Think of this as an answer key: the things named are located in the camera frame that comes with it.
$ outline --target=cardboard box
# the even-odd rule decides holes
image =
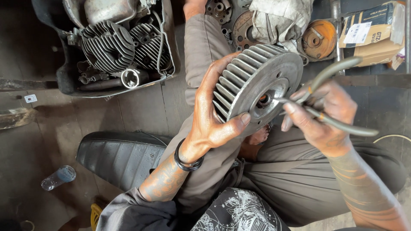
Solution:
[[[354,56],[362,56],[363,61],[357,67],[369,66],[392,61],[392,68],[396,69],[404,59],[398,59],[397,55],[404,48],[402,44],[396,44],[389,39],[384,39],[378,43],[371,43],[366,46],[358,46],[354,50]]]
[[[339,46],[365,46],[388,38],[393,43],[400,44],[404,37],[404,27],[405,6],[397,1],[389,1],[347,17]]]

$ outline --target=bare foot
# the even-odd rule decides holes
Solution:
[[[186,0],[183,6],[185,21],[194,15],[205,14],[206,4],[207,0]]]
[[[260,144],[266,141],[268,137],[269,129],[270,127],[268,125],[264,126],[260,130],[255,132],[254,134],[247,136],[244,140],[244,143],[251,144],[251,145],[257,145],[257,144]]]

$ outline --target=pliers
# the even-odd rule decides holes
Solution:
[[[304,109],[312,114],[313,116],[317,117],[321,122],[331,125],[337,129],[340,129],[344,132],[357,135],[357,136],[376,136],[379,131],[375,129],[370,129],[370,128],[365,128],[365,127],[357,127],[353,125],[349,125],[346,123],[343,123],[341,121],[338,121],[336,119],[331,118],[327,114],[323,112],[319,112],[315,110],[314,108],[305,105],[307,99],[310,97],[310,95],[315,92],[323,83],[331,77],[333,74],[336,72],[343,70],[343,69],[348,69],[350,67],[354,67],[355,65],[359,64],[360,62],[363,61],[362,57],[354,56],[354,57],[349,57],[344,60],[341,60],[339,62],[335,62],[331,64],[330,66],[326,67],[323,71],[321,71],[315,78],[314,80],[310,83],[308,87],[308,91],[303,95],[303,97],[299,98],[296,101],[293,101],[291,99],[287,98],[275,98],[275,100],[278,100],[280,103],[287,103],[287,102],[294,102],[296,104],[301,105],[304,107]]]

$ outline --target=black seat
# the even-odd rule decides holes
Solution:
[[[150,169],[157,167],[170,141],[171,137],[145,132],[93,132],[80,142],[76,160],[127,191],[139,186]]]

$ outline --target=man's right hand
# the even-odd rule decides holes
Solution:
[[[297,100],[306,91],[307,88],[302,88],[292,94],[290,99]],[[314,101],[310,100],[314,107],[318,108],[320,106],[330,117],[347,124],[353,124],[357,104],[335,81],[323,84],[311,96],[315,98]],[[305,111],[302,106],[295,103],[285,103],[283,108],[293,123],[304,133],[307,141],[318,148],[325,156],[342,156],[352,148],[348,133],[313,119],[311,114]],[[287,123],[287,116],[284,118],[283,123]]]

